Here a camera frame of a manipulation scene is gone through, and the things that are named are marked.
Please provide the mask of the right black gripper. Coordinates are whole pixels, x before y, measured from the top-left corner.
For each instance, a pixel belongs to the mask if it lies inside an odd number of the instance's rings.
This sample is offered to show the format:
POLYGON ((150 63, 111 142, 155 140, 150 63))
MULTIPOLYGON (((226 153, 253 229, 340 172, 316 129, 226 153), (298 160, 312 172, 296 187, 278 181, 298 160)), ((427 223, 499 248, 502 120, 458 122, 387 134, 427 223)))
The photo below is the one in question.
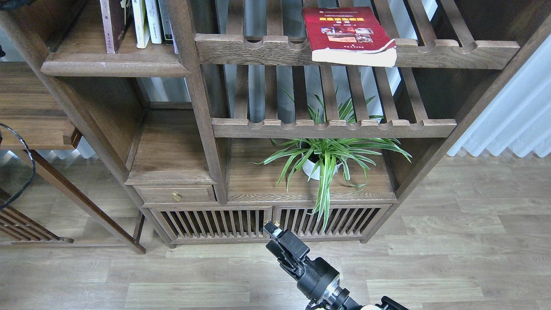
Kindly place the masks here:
POLYGON ((311 302, 336 302, 340 294, 339 272, 321 257, 309 259, 306 255, 310 249, 292 231, 282 231, 272 222, 263 229, 271 238, 266 248, 286 273, 297 278, 297 288, 311 302))

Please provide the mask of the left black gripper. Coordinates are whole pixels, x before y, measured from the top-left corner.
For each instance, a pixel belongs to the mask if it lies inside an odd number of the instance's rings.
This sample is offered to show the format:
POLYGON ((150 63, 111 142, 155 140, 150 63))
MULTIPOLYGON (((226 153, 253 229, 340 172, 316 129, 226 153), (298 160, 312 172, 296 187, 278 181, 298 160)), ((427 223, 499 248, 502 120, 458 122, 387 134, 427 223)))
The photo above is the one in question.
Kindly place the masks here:
POLYGON ((29 6, 33 4, 33 0, 0 0, 0 10, 10 11, 16 10, 22 6, 29 6))

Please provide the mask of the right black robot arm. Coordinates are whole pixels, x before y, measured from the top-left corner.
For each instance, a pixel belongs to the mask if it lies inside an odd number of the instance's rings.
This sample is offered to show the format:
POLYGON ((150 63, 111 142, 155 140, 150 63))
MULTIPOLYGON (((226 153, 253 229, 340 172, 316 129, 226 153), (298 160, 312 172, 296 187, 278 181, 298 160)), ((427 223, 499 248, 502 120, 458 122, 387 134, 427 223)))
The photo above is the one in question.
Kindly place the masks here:
POLYGON ((350 291, 339 286, 339 272, 322 257, 309 259, 310 249, 292 231, 282 231, 273 222, 263 227, 271 241, 267 249, 278 258, 283 270, 297 281, 297 288, 310 300, 307 310, 405 310, 398 302, 383 296, 380 304, 360 305, 350 291))

